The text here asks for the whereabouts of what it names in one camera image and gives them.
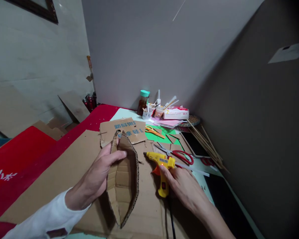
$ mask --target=white sleeve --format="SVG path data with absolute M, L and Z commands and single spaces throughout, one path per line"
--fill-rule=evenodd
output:
M 65 204 L 65 195 L 67 191 L 62 192 L 24 222 L 16 225 L 15 228 L 11 229 L 3 237 L 3 239 L 47 239 L 50 238 L 47 232 L 54 230 L 66 232 L 60 236 L 54 236 L 53 238 L 65 238 L 91 206 L 88 206 L 82 211 L 68 209 Z

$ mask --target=teal bottle cap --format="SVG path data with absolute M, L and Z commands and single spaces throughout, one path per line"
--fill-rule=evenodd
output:
M 149 91 L 141 90 L 141 96 L 148 97 L 150 95 Z

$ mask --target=gray wall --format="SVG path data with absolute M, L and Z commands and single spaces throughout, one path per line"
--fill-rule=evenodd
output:
M 299 59 L 267 64 L 299 42 L 299 7 L 266 0 L 204 86 L 196 114 L 226 178 L 266 238 L 299 234 Z
M 158 89 L 190 107 L 262 0 L 82 0 L 99 102 L 135 109 Z
M 81 0 L 53 0 L 59 24 L 0 0 L 0 86 L 13 85 L 40 120 L 72 122 L 58 94 L 93 92 Z

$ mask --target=left hand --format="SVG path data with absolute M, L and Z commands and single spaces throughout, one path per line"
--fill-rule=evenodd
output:
M 126 158 L 126 151 L 116 151 L 111 154 L 109 143 L 101 149 L 90 169 L 81 180 L 65 195 L 65 204 L 71 210 L 83 210 L 96 200 L 106 189 L 107 175 L 111 165 Z

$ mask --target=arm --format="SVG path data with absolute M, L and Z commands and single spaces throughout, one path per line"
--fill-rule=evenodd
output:
M 180 168 L 168 171 L 160 166 L 160 170 L 183 205 L 205 225 L 212 238 L 235 238 L 218 209 L 209 201 L 193 175 L 186 169 Z
M 65 238 L 91 203 L 105 191 L 111 164 L 127 155 L 125 151 L 112 154 L 110 151 L 111 145 L 108 144 L 73 188 L 56 196 L 3 238 Z

